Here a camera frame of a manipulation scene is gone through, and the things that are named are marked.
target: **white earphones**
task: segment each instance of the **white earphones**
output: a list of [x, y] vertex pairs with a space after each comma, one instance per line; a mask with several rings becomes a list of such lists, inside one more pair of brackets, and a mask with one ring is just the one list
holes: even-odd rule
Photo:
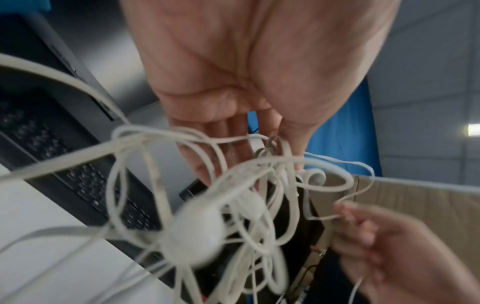
[[[134, 263], [141, 262], [153, 251], [161, 252], [164, 260], [152, 265], [148, 270], [152, 271], [154, 277], [160, 277], [168, 270], [175, 268], [178, 274], [174, 287], [175, 300], [178, 300], [182, 283], [185, 283], [194, 304], [201, 304], [203, 301], [192, 267], [215, 258], [222, 246], [231, 241], [227, 237], [237, 232], [241, 238], [234, 241], [238, 241], [241, 245], [206, 302], [208, 304], [217, 302], [234, 304], [243, 292], [253, 294], [255, 304], [257, 304], [257, 292], [262, 288], [268, 286], [272, 292], [277, 294], [284, 292], [287, 288], [288, 272], [280, 246], [290, 241], [294, 236], [300, 219], [301, 212], [297, 187], [304, 189], [302, 202], [304, 216], [311, 220], [328, 220], [338, 216], [312, 216], [309, 191], [341, 192], [352, 188], [354, 185], [354, 179], [347, 171], [332, 164], [332, 162], [344, 161], [309, 153], [306, 153], [306, 155], [313, 158], [293, 157], [288, 142], [282, 138], [267, 138], [262, 135], [209, 138], [199, 131], [187, 128], [159, 130], [145, 126], [133, 126], [109, 98], [76, 78], [27, 60], [3, 54], [0, 54], [0, 66], [41, 75], [75, 87], [110, 108], [125, 123], [125, 125], [117, 127], [112, 132], [109, 142], [0, 176], [0, 184], [2, 184], [50, 174], [109, 154], [114, 154], [116, 157], [116, 162], [107, 180], [106, 205], [109, 222], [104, 227], [44, 229], [14, 240], [6, 247], [0, 248], [1, 253], [21, 241], [36, 237], [55, 237], [66, 234], [72, 237], [89, 237], [89, 240], [78, 250], [60, 260], [40, 276], [2, 297], [0, 304], [14, 303], [23, 294], [34, 292], [38, 288], [39, 282], [48, 278], [52, 271], [61, 267], [75, 255], [80, 254], [97, 240], [104, 238], [127, 240], [142, 248], [143, 252], [135, 259]], [[258, 158], [229, 169], [219, 144], [247, 140], [249, 137], [260, 137], [267, 140], [266, 148], [259, 151]], [[185, 204], [175, 216], [172, 214], [165, 189], [162, 186], [161, 172], [146, 148], [148, 143], [160, 141], [177, 142], [190, 147], [205, 163], [212, 180], [211, 187], [204, 194]], [[277, 155], [276, 141], [281, 145], [283, 156]], [[212, 160], [199, 144], [207, 144], [212, 147], [221, 170], [219, 177], [216, 177]], [[120, 219], [120, 213], [127, 200], [126, 163], [130, 154], [135, 150], [142, 152], [147, 164], [155, 205], [163, 227], [162, 231], [128, 229]], [[374, 176], [373, 169], [365, 164], [346, 163], [362, 166]], [[298, 173], [301, 182], [296, 181], [295, 164], [313, 167], [313, 169]], [[344, 180], [344, 184], [324, 186], [327, 179], [325, 172], [340, 176]], [[120, 179], [120, 198], [118, 201], [114, 194], [117, 178]], [[267, 198], [268, 182], [274, 185], [273, 194], [269, 198]], [[344, 199], [365, 192], [371, 185], [344, 197]], [[287, 198], [289, 222], [286, 232], [277, 236], [273, 220], [284, 197]], [[225, 222], [222, 212], [228, 213], [231, 220]], [[129, 267], [115, 281], [115, 284], [94, 296], [88, 304], [110, 303], [120, 296], [130, 296], [148, 282], [149, 275], [145, 274], [144, 271], [128, 276], [130, 271], [131, 268]], [[263, 273], [264, 279], [261, 282], [256, 280], [257, 271]], [[245, 288], [249, 277], [251, 277], [252, 287]]]

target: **earphones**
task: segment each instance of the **earphones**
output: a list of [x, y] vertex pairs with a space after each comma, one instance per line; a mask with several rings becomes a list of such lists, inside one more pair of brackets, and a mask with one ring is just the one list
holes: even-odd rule
[[[105, 201], [109, 215], [108, 223], [103, 227], [56, 227], [43, 229], [25, 235], [4, 248], [37, 237], [87, 237], [77, 250], [67, 255], [39, 276], [0, 299], [1, 304], [14, 303], [29, 292], [34, 292], [39, 283], [48, 278], [59, 267], [83, 252], [100, 239], [126, 240], [142, 249], [142, 253], [132, 264], [141, 262], [152, 252], [160, 252], [164, 260], [145, 270], [130, 274], [132, 267], [127, 268], [114, 284], [93, 296], [88, 304], [105, 304], [115, 302], [120, 297], [135, 294], [152, 277], [161, 277], [167, 271], [176, 269], [175, 302], [180, 298], [184, 283], [194, 304], [201, 304], [202, 296], [192, 268], [205, 264], [216, 257], [224, 244], [238, 242], [240, 247], [231, 258], [226, 270], [206, 303], [234, 304], [242, 293], [253, 294], [257, 304], [257, 292], [268, 287], [273, 293], [281, 294], [288, 286], [287, 266], [280, 249], [293, 237], [300, 216], [303, 213], [308, 220], [330, 220], [338, 215], [314, 217], [310, 210], [309, 191], [342, 192], [351, 189], [354, 178], [333, 162], [343, 162], [362, 166], [372, 175], [371, 183], [365, 189], [350, 194], [365, 192], [373, 183], [374, 171], [371, 167], [359, 162], [345, 162], [305, 153], [308, 158], [292, 156], [290, 146], [284, 139], [271, 138], [254, 134], [232, 138], [209, 138], [205, 134], [188, 128], [172, 128], [159, 130], [146, 126], [130, 124], [127, 117], [108, 97], [82, 81], [49, 67], [27, 60], [0, 54], [0, 66], [17, 69], [44, 76], [75, 87], [110, 108], [124, 125], [115, 128], [111, 140], [83, 150], [75, 151], [54, 159], [36, 163], [25, 168], [0, 176], [0, 184], [16, 180], [36, 178], [42, 175], [90, 162], [94, 159], [114, 155], [115, 163], [107, 178]], [[233, 143], [249, 138], [261, 138], [266, 141], [264, 149], [256, 153], [256, 158], [228, 168], [220, 144]], [[181, 210], [173, 215], [162, 183], [162, 175], [147, 145], [152, 142], [176, 142], [191, 148], [204, 162], [211, 179], [211, 186], [199, 197], [188, 201]], [[210, 146], [220, 167], [220, 176], [216, 176], [215, 167], [200, 144]], [[128, 197], [128, 180], [126, 163], [129, 156], [140, 151], [148, 169], [151, 188], [157, 214], [163, 230], [138, 231], [128, 229], [121, 221], [120, 214]], [[302, 172], [295, 171], [295, 164], [311, 166]], [[327, 180], [325, 172], [340, 176], [344, 183], [336, 186], [324, 186]], [[116, 199], [115, 186], [119, 180], [120, 196]], [[273, 194], [267, 197], [267, 185], [274, 187]], [[299, 207], [297, 187], [304, 189], [302, 212]], [[275, 219], [283, 198], [287, 198], [289, 221], [286, 232], [276, 235], [273, 220]], [[230, 215], [224, 221], [222, 214]], [[240, 238], [228, 239], [238, 233]], [[256, 272], [263, 273], [263, 280], [257, 282]], [[248, 278], [251, 288], [246, 288]], [[353, 301], [356, 289], [350, 297]]]

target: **cardboard box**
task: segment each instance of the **cardboard box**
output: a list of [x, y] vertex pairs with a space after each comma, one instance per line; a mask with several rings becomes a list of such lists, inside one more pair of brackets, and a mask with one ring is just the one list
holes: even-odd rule
[[[327, 182], [328, 185], [343, 183], [333, 175], [327, 177]], [[368, 177], [356, 177], [354, 187], [347, 193], [311, 192], [310, 199], [319, 216], [330, 215], [336, 200], [366, 187], [369, 182]], [[375, 204], [422, 220], [480, 279], [480, 188], [376, 178], [370, 190], [352, 200], [361, 204]], [[333, 232], [328, 221], [323, 225], [325, 230], [317, 247], [327, 249]], [[292, 288], [298, 285], [306, 268], [318, 264], [319, 260], [317, 253], [310, 254], [293, 280]], [[315, 268], [311, 269], [302, 285], [310, 284], [314, 271]]]

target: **human hand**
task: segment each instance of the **human hand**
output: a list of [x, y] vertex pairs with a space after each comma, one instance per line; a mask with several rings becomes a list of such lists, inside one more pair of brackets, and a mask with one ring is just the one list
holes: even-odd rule
[[480, 285], [418, 219], [376, 206], [334, 205], [332, 249], [372, 303], [479, 303]]
[[[122, 0], [150, 86], [170, 125], [210, 137], [278, 132], [294, 155], [359, 85], [400, 0]], [[229, 166], [247, 141], [222, 147]], [[180, 147], [198, 177], [206, 167]], [[213, 151], [207, 149], [218, 170]]]

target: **hand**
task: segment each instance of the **hand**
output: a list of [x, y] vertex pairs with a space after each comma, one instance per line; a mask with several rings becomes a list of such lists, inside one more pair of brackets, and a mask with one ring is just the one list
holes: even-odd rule
[[[359, 85], [400, 0], [122, 0], [150, 86], [172, 126], [211, 137], [278, 132], [294, 155]], [[247, 141], [222, 147], [229, 166]], [[180, 150], [199, 178], [207, 170]], [[212, 151], [207, 151], [218, 168]]]
[[375, 206], [335, 204], [332, 249], [372, 303], [479, 303], [480, 285], [426, 225]]

